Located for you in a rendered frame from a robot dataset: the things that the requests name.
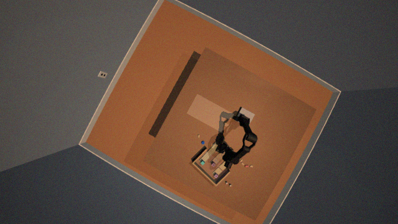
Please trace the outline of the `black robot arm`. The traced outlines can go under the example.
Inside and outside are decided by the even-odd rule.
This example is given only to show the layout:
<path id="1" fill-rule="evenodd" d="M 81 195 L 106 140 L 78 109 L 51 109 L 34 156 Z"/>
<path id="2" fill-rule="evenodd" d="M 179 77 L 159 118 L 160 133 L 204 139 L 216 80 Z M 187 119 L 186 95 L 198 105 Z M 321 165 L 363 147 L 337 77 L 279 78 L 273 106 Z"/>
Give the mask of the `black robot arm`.
<path id="1" fill-rule="evenodd" d="M 257 141 L 256 134 L 254 134 L 251 131 L 251 128 L 249 126 L 250 119 L 241 114 L 239 116 L 238 120 L 239 120 L 239 125 L 241 127 L 243 127 L 243 129 L 245 131 L 245 135 L 244 135 L 244 137 L 242 139 L 243 140 L 243 146 L 237 152 L 234 152 L 234 151 L 233 152 L 229 152 L 228 156 L 226 155 L 226 153 L 224 153 L 224 155 L 222 156 L 222 160 L 225 161 L 224 166 L 227 169 L 231 169 L 232 164 L 235 164 L 235 165 L 238 164 L 240 158 L 243 157 L 244 155 L 246 155 L 255 146 L 256 141 Z M 250 147 L 245 146 L 245 140 L 250 141 L 253 144 Z"/>

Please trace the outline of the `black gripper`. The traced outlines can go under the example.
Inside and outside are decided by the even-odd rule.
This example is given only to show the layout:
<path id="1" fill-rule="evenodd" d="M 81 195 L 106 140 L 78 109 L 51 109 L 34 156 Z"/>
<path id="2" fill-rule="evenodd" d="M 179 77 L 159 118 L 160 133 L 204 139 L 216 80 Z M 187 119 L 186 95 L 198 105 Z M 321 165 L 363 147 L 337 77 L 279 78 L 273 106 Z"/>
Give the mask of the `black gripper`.
<path id="1" fill-rule="evenodd" d="M 224 152 L 226 153 L 227 156 L 228 156 L 228 153 L 229 153 L 229 152 L 233 152 L 233 151 L 228 147 L 228 145 L 227 145 L 225 142 L 220 146 L 220 148 L 221 148 L 222 150 L 224 150 Z"/>

